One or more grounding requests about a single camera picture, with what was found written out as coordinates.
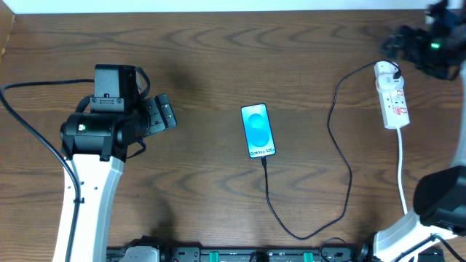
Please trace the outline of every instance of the power strip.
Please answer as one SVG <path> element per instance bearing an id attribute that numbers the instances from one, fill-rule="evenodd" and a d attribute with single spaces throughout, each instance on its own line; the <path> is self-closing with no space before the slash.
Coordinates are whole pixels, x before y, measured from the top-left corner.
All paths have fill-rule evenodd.
<path id="1" fill-rule="evenodd" d="M 394 79 L 393 74 L 398 69 L 388 62 L 378 62 L 374 70 L 385 128 L 393 130 L 406 126 L 409 124 L 409 115 L 403 91 L 403 77 Z"/>

